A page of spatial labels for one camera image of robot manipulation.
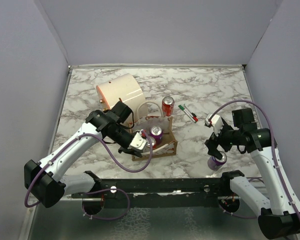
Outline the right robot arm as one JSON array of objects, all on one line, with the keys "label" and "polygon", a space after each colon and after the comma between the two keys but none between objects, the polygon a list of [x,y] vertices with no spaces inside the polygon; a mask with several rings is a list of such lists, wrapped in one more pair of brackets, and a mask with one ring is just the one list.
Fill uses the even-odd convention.
[{"label": "right robot arm", "polygon": [[263,235],[273,240],[300,233],[300,201],[290,185],[282,166],[279,150],[271,141],[268,128],[258,128],[252,109],[232,111],[234,126],[219,115],[209,114],[205,125],[213,132],[205,141],[210,160],[224,158],[218,147],[228,152],[233,146],[243,146],[242,154],[248,153],[255,162],[267,196],[259,192],[239,170],[224,172],[219,189],[226,195],[238,195],[254,212]]}]

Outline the purple Fanta can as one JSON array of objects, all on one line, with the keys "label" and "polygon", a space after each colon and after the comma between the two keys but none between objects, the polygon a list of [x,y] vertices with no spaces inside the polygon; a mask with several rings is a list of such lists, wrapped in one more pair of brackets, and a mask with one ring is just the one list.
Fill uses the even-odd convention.
[{"label": "purple Fanta can", "polygon": [[154,137],[149,136],[148,138],[146,138],[146,147],[147,148],[152,147],[153,149],[157,147],[157,143]]}]

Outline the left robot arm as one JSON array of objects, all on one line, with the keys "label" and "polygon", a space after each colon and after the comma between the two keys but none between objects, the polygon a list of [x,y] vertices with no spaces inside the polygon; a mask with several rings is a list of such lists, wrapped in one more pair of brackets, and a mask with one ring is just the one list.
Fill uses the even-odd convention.
[{"label": "left robot arm", "polygon": [[106,146],[105,137],[120,146],[119,152],[141,157],[147,146],[146,139],[139,132],[129,133],[123,125],[132,114],[133,111],[121,101],[110,110],[94,110],[75,134],[57,150],[38,162],[29,160],[24,166],[24,185],[27,189],[25,206],[31,207],[28,203],[30,195],[46,208],[67,195],[85,193],[91,198],[96,197],[101,186],[93,173],[65,173],[93,145],[100,143]]}]

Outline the red Coca-Cola can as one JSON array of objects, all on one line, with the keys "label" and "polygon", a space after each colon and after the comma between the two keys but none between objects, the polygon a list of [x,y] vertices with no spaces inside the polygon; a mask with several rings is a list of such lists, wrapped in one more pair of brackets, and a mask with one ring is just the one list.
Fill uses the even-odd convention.
[{"label": "red Coca-Cola can", "polygon": [[133,133],[139,133],[143,138],[146,137],[143,129],[134,129],[132,132]]},{"label": "red Coca-Cola can", "polygon": [[174,111],[175,101],[171,96],[165,96],[161,101],[161,109],[163,115],[166,117],[170,117]]}]

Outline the purple soda can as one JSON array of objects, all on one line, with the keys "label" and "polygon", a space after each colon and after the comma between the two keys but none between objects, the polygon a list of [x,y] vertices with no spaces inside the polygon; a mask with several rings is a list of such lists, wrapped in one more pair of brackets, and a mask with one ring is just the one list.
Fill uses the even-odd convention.
[{"label": "purple soda can", "polygon": [[154,125],[150,128],[150,136],[155,139],[157,145],[160,145],[163,140],[163,129],[159,125]]},{"label": "purple soda can", "polygon": [[227,162],[227,155],[224,151],[220,152],[222,155],[221,159],[217,159],[214,156],[210,156],[210,158],[207,161],[207,165],[208,167],[213,170],[213,171],[217,171],[218,169],[220,169],[223,165],[226,164]]}]

